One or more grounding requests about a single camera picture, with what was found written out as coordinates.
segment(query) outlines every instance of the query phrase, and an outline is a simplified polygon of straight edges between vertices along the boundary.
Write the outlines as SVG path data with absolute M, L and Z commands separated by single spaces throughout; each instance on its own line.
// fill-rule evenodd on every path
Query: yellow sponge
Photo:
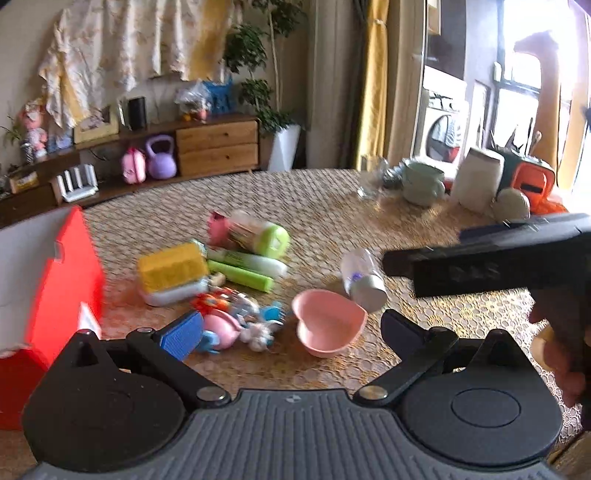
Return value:
M 144 255 L 138 260 L 139 282 L 146 293 L 197 281 L 208 273 L 201 250 L 192 242 Z

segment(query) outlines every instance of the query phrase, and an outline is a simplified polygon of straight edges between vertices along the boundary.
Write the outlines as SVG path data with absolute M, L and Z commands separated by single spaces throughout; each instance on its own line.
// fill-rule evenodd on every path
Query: clear bottle with white cap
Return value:
M 368 313 L 381 310 L 388 301 L 384 279 L 371 252 L 358 248 L 345 254 L 340 263 L 345 291 Z

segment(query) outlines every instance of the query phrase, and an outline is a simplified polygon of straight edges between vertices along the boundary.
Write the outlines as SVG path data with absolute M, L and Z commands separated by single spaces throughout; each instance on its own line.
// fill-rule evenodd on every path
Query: white bottle cap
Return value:
M 381 310 L 388 301 L 388 293 L 384 281 L 377 275 L 367 275 L 355 280 L 350 287 L 351 300 L 367 313 Z

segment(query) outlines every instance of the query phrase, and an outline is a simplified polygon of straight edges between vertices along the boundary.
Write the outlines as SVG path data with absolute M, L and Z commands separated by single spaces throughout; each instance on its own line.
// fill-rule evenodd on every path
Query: red box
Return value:
M 105 276 L 79 207 L 0 230 L 0 429 L 21 428 L 25 402 L 75 331 L 100 335 Z

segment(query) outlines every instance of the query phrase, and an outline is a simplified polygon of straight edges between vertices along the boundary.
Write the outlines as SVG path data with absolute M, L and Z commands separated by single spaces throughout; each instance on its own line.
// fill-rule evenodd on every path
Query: giraffe statue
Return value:
M 542 85 L 535 117 L 534 132 L 542 134 L 530 149 L 530 155 L 558 167 L 558 122 L 560 116 L 560 66 L 558 43 L 549 31 L 538 32 L 515 43 L 516 53 L 533 55 L 540 61 Z

